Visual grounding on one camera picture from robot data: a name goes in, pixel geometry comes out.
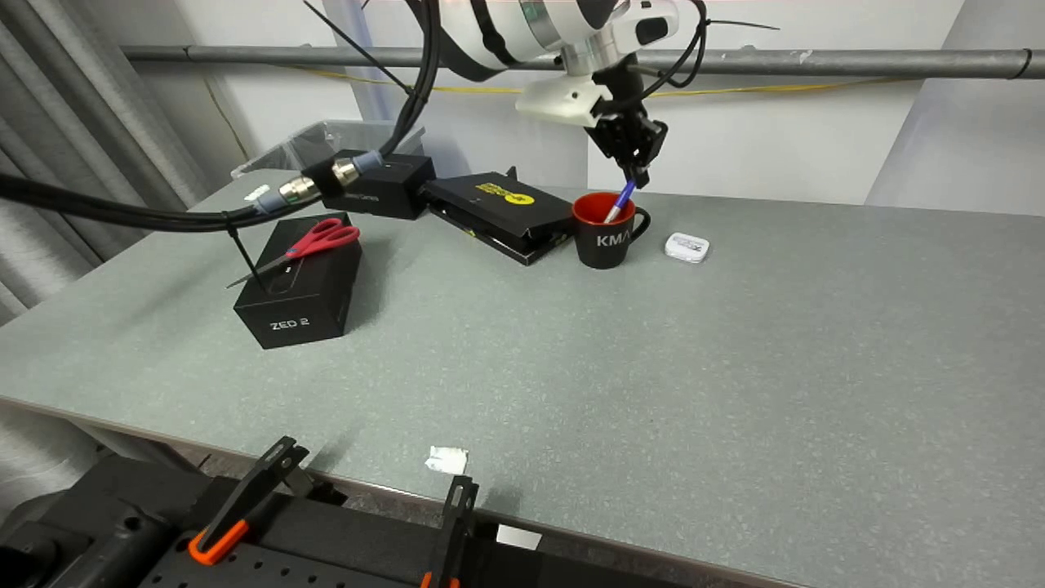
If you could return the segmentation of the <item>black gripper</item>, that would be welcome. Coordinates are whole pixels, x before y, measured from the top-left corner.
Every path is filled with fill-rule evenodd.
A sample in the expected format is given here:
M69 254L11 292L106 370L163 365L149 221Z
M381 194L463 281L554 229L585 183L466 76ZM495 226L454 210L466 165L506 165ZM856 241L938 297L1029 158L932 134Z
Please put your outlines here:
M635 183L642 188L651 183L651 164L661 158L669 123L652 120L642 109L642 76L635 55L621 58L612 67L590 76L597 89L609 89L609 98L597 98L590 115L593 126L588 136L593 146L614 160L621 171L632 165L632 144L638 149Z

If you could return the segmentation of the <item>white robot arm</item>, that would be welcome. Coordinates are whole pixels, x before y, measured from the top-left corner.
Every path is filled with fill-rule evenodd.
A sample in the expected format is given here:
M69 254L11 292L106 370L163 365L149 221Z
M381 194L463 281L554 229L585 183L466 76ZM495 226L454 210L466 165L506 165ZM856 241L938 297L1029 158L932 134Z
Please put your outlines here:
M462 77L554 58L560 77L529 85L524 115L580 126L635 183L651 183L667 123L642 109L651 89L638 63L679 32L679 0L405 0L439 63Z

